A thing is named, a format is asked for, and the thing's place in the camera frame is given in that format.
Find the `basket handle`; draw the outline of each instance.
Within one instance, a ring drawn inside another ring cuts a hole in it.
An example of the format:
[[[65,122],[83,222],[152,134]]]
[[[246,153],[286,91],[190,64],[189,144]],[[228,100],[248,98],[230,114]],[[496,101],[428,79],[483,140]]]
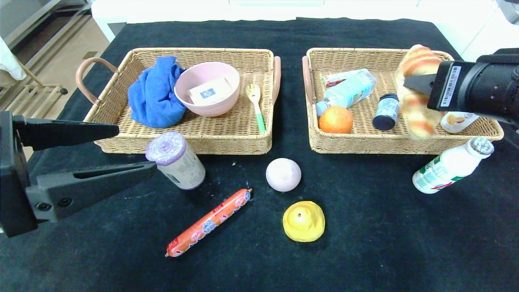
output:
[[[117,70],[117,68],[114,65],[110,64],[108,61],[106,61],[105,59],[102,59],[102,58],[98,58],[98,57],[88,58],[79,65],[79,67],[77,68],[77,71],[76,71],[77,88],[79,88],[79,91],[81,91],[88,98],[88,100],[90,100],[91,103],[96,104],[97,100],[98,100],[97,97],[95,97],[87,89],[85,84],[83,84],[83,74],[85,73],[85,70],[88,68],[88,66],[90,66],[90,64],[92,64],[94,62],[99,62],[99,63],[104,64],[105,66],[108,67],[108,69],[110,69],[110,71],[112,71],[114,73],[117,73],[119,71]]]
[[[305,93],[306,98],[310,104],[313,104],[316,100],[316,96],[313,90],[312,78],[310,73],[310,63],[307,56],[303,56],[303,79],[305,81]]]
[[[272,104],[276,103],[279,94],[279,86],[281,85],[281,58],[274,57],[274,86],[272,89]]]

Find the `croissant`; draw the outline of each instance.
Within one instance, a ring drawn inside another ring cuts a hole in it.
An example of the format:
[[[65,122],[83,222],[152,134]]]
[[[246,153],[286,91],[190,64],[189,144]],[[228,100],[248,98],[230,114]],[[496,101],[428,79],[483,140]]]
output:
[[[428,47],[414,45],[400,62],[395,75],[397,95],[409,136],[414,140],[426,140],[434,133],[443,113],[427,108],[429,96],[404,87],[404,80],[411,75],[436,74],[442,60]]]

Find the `fork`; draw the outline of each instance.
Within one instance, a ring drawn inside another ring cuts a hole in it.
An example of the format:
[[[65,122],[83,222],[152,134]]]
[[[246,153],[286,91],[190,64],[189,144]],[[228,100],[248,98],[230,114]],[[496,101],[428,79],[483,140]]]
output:
[[[260,110],[260,87],[256,84],[249,84],[247,86],[247,96],[251,100],[254,105],[254,112],[256,113],[256,121],[258,123],[259,133],[263,133],[265,131],[265,124],[263,123],[263,116],[261,115]]]

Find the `white ball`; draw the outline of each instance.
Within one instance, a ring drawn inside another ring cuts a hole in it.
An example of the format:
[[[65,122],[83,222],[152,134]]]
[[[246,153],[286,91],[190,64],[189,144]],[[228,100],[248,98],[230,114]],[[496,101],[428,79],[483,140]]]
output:
[[[287,158],[278,158],[270,162],[265,175],[268,184],[279,192],[291,191],[301,181],[299,165]]]

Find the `bottle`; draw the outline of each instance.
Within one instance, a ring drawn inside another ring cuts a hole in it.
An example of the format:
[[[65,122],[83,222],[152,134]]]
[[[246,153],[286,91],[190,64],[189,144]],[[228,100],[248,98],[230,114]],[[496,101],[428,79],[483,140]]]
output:
[[[352,70],[352,71],[347,71],[347,72],[340,72],[340,73],[326,75],[325,77],[321,78],[321,82],[324,85],[324,87],[330,88],[330,87],[333,87],[333,86],[341,83],[342,81],[348,79],[350,76],[353,76],[360,72],[369,74],[369,71],[366,68],[362,68],[362,69],[358,69],[358,70]]]
[[[341,83],[326,89],[322,101],[316,103],[317,116],[333,105],[349,108],[369,96],[377,84],[377,78],[369,71],[361,71]]]
[[[489,157],[494,145],[483,137],[445,150],[413,175],[413,184],[422,193],[434,194],[471,174],[482,159]]]
[[[377,105],[373,127],[381,131],[391,130],[397,124],[400,103],[396,94],[384,94]]]
[[[206,169],[179,132],[166,132],[146,147],[146,159],[154,161],[157,169],[182,190],[192,190],[202,184]]]
[[[447,112],[440,124],[449,133],[459,133],[477,120],[479,116],[473,113]]]

